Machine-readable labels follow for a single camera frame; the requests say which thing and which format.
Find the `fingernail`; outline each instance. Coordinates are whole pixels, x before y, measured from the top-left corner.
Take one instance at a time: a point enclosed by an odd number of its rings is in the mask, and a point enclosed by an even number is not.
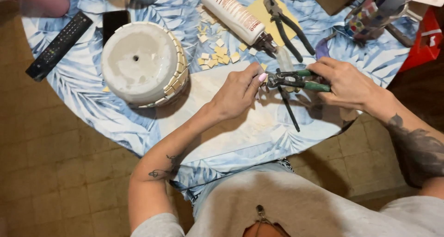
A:
[[[259,81],[260,81],[260,82],[263,82],[263,81],[265,80],[265,78],[267,78],[267,74],[266,74],[266,73],[262,73],[262,74],[259,76]]]

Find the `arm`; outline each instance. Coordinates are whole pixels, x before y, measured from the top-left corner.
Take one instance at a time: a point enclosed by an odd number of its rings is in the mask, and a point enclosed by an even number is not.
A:
[[[433,190],[442,192],[434,196],[444,198],[444,135],[441,132],[419,119],[390,91],[376,85],[350,63],[323,57],[308,69],[331,82],[332,92],[319,93],[323,101],[364,111],[381,121],[414,165],[432,179],[426,182],[425,188],[430,191],[433,184],[436,188]]]
[[[248,109],[266,75],[258,63],[241,72],[231,72],[211,102],[188,121],[154,145],[136,165],[128,189],[131,231],[148,218],[163,212],[173,213],[165,179],[178,165],[176,160],[199,134]]]

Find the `white bottle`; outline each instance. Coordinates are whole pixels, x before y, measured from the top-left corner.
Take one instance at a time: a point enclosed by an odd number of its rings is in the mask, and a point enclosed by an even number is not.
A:
[[[273,37],[265,32],[265,25],[236,0],[201,0],[216,17],[248,45],[256,45],[275,52]]]

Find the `black remote control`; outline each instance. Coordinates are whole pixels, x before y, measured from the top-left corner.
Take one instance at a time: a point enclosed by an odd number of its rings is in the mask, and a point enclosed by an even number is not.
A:
[[[25,71],[37,82],[42,81],[91,26],[92,20],[78,12]]]

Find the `black phone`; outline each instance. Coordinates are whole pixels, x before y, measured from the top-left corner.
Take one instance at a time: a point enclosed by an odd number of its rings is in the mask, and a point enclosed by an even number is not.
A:
[[[129,23],[131,23],[131,18],[127,10],[103,13],[103,46],[114,35],[114,31]]]

